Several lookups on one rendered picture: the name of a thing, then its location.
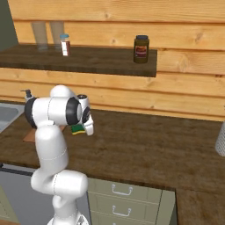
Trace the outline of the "grey soap dispenser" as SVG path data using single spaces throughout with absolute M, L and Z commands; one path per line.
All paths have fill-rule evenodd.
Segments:
M 34 98 L 34 95 L 31 93 L 31 90 L 21 90 L 25 92 L 25 102 Z

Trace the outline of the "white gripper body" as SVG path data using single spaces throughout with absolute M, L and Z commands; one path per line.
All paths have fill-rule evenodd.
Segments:
M 87 135 L 93 135 L 94 134 L 94 122 L 92 117 L 90 116 L 89 119 L 83 124 L 85 133 Z

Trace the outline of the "dark jar with red label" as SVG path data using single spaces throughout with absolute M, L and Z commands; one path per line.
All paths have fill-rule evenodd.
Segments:
M 137 35 L 134 39 L 134 62 L 146 63 L 149 58 L 149 36 Z

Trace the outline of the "grey dishwasher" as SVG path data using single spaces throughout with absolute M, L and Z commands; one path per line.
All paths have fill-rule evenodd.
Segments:
M 89 225 L 76 205 L 82 198 L 88 206 L 88 178 L 83 173 L 4 164 L 0 185 L 21 225 Z

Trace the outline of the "olive drawer front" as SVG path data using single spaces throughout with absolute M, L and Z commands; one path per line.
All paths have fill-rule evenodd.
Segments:
M 155 222 L 158 212 L 158 205 L 151 203 L 144 203 L 134 200 L 123 200 L 119 198 L 109 197 L 105 195 L 89 193 L 89 202 L 93 209 L 100 213 L 114 215 L 112 213 L 112 206 L 116 206 L 116 212 L 126 214 L 128 208 L 132 208 L 128 219 L 135 219 L 139 221 Z
M 94 211 L 91 211 L 91 222 L 92 225 L 155 225 L 155 223 L 121 219 Z
M 118 182 L 113 182 L 108 180 L 95 179 L 95 178 L 90 178 L 89 181 L 91 183 L 91 187 L 90 187 L 91 192 L 101 193 L 105 195 L 110 195 L 114 197 L 130 199 L 130 200 L 139 200 L 143 202 L 158 204 L 162 194 L 162 191 L 160 189 L 150 188 L 145 186 L 130 185 L 130 184 L 118 183 Z M 116 184 L 117 192 L 128 192 L 129 186 L 133 187 L 133 191 L 130 196 L 122 196 L 122 195 L 114 194 L 112 193 L 112 184 Z

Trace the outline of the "grey metal sink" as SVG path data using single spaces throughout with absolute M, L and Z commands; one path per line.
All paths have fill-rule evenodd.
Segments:
M 25 110 L 23 105 L 0 103 L 0 134 Z

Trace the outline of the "brown wooden cutting board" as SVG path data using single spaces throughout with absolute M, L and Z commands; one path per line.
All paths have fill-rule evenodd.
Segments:
M 25 138 L 24 142 L 45 142 L 51 141 L 54 139 L 59 133 L 64 130 L 65 126 L 56 126 L 56 125 L 48 125 L 38 127 L 37 129 L 33 129 L 29 132 Z

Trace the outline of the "clear drinking glass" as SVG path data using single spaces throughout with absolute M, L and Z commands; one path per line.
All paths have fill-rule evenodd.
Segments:
M 45 22 L 32 22 L 32 29 L 37 47 L 40 51 L 47 50 L 47 31 Z

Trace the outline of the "blue-lidded spice jar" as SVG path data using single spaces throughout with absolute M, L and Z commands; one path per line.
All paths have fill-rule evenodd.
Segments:
M 70 49 L 69 36 L 66 33 L 61 34 L 60 41 L 62 46 L 62 55 L 69 56 L 69 49 Z

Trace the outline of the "white mesh container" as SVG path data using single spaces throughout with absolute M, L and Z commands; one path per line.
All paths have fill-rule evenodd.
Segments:
M 225 121 L 222 122 L 221 130 L 215 143 L 215 150 L 220 156 L 225 156 Z

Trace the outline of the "green and yellow sponge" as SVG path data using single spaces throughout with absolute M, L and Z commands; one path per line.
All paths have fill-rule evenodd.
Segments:
M 73 135 L 85 133 L 85 129 L 83 128 L 83 126 L 81 124 L 72 125 L 70 127 L 70 130 L 71 130 Z

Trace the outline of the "dark wooden shelf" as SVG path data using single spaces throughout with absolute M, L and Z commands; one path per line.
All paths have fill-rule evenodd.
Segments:
M 63 56 L 54 45 L 40 51 L 22 44 L 0 52 L 0 68 L 156 77 L 156 65 L 155 49 L 149 50 L 147 63 L 135 63 L 132 48 L 71 47 L 70 56 Z

